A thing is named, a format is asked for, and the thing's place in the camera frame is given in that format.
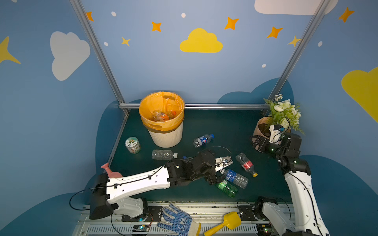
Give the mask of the orange label bottle orange cap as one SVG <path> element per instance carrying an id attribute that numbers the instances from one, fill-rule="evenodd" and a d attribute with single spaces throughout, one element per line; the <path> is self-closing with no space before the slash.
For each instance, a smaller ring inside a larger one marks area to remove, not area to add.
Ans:
<path id="1" fill-rule="evenodd" d="M 177 116 L 176 111 L 168 111 L 167 113 L 163 113 L 162 118 L 164 119 L 164 121 L 169 121 L 169 120 L 174 119 L 176 116 Z"/>

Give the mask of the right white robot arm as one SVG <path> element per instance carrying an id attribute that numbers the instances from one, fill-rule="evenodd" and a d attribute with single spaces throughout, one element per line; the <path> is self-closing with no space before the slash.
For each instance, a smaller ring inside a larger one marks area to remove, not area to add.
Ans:
<path id="1" fill-rule="evenodd" d="M 256 220 L 268 220 L 280 236 L 328 236 L 312 187 L 309 164 L 299 157 L 302 139 L 296 134 L 281 134 L 272 142 L 260 135 L 252 137 L 253 147 L 277 159 L 290 190 L 295 222 L 287 217 L 274 199 L 258 197 L 253 208 Z"/>

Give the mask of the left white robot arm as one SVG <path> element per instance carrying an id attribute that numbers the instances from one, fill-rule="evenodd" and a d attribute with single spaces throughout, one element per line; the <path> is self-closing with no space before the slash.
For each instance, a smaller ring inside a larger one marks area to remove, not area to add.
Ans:
<path id="1" fill-rule="evenodd" d="M 209 150 L 187 159 L 172 159 L 154 170 L 128 177 L 98 175 L 96 185 L 91 189 L 91 220 L 106 218 L 114 213 L 138 218 L 148 213 L 147 200 L 135 199 L 134 195 L 144 192 L 187 186 L 198 179 L 205 179 L 210 185 L 223 181 L 217 174 L 232 164 L 230 156 L 216 158 Z"/>

